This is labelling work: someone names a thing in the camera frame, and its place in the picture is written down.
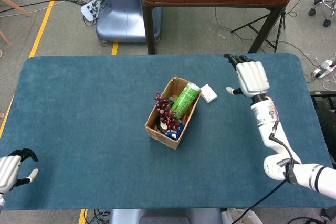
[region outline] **white robotic arm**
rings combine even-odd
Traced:
[[[261,62],[246,56],[224,55],[237,72],[240,88],[227,87],[233,95],[252,99],[251,109],[257,120],[261,138],[268,148],[277,152],[264,160],[265,173],[272,179],[287,180],[336,199],[336,170],[319,164],[302,164],[292,150],[280,123],[280,116],[270,97],[270,86]]]
[[[30,149],[15,150],[6,157],[0,158],[0,212],[5,205],[4,196],[14,187],[31,183],[38,173],[34,169],[26,178],[17,178],[21,163],[31,157],[37,162],[37,156]]]

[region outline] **gray floor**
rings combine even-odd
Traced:
[[[14,0],[24,5],[43,0]],[[291,9],[297,0],[288,6]],[[36,10],[47,4],[27,7]],[[330,14],[326,8],[320,7],[315,17],[307,15],[313,6],[312,0],[301,0],[295,8],[298,16],[287,16],[287,29],[282,31],[281,40],[288,41],[302,49],[310,58],[323,62],[335,57],[336,52],[336,20],[328,28],[323,27],[324,19]],[[0,10],[7,7],[0,3]],[[14,14],[16,11],[0,14]],[[217,10],[218,21],[229,28],[238,27],[267,13],[263,9],[229,9]],[[14,94],[19,71],[28,58],[34,44],[45,10],[34,13],[31,18],[15,16],[0,18],[0,28],[12,43],[8,46],[0,39],[0,48],[4,54],[0,58],[0,112],[5,112]],[[160,54],[189,53],[227,53],[247,52],[252,41],[240,40],[226,29],[219,28],[214,17],[214,8],[166,8],[163,13],[163,34],[158,43]],[[254,39],[255,34],[248,28],[238,32],[242,37]],[[52,9],[49,21],[40,41],[36,55],[107,55],[111,54],[112,44],[100,42],[94,27],[86,27],[82,21],[79,7],[72,3],[62,3]],[[266,45],[263,49],[271,52]],[[280,43],[279,52],[291,52],[300,59],[303,55],[293,46]],[[146,54],[146,46],[141,44],[120,44],[119,55]],[[302,61],[305,74],[314,69],[307,60]],[[323,80],[332,80],[332,75]],[[324,90],[323,80],[309,84],[312,91]],[[329,86],[336,89],[336,84]],[[266,223],[287,223],[294,217],[318,217],[319,209],[312,208],[273,208],[256,209],[255,212]],[[1,224],[26,223],[77,223],[80,210],[48,210],[48,211],[5,211],[0,215]]]

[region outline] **green cylinder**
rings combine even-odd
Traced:
[[[200,91],[200,88],[191,82],[185,86],[181,94],[178,96],[178,99],[172,106],[172,111],[178,119],[183,117],[185,112],[189,109],[190,105],[200,94]]]

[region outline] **table leg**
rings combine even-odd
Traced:
[[[155,41],[154,41],[154,25],[153,25],[152,7],[143,5],[142,12],[143,12],[143,21],[145,24],[148,54],[154,55],[156,54],[156,49],[155,49]]]
[[[267,35],[271,31],[272,27],[274,26],[275,22],[278,20],[279,16],[281,15],[284,9],[285,9],[285,6],[273,8],[271,10],[267,19],[265,20],[265,23],[262,25],[262,28],[260,29],[259,34],[257,35],[252,46],[250,47],[250,50],[248,51],[249,53],[258,52],[261,45],[267,38]]]

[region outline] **stool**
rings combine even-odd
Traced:
[[[314,0],[314,8],[310,9],[308,15],[309,16],[314,16],[316,14],[316,7],[318,7],[321,4],[324,4],[327,8],[332,10],[332,13],[330,15],[330,17],[334,16],[336,13],[336,0]],[[325,21],[323,22],[323,26],[324,27],[328,27],[330,26],[331,21],[329,19],[325,19]]]

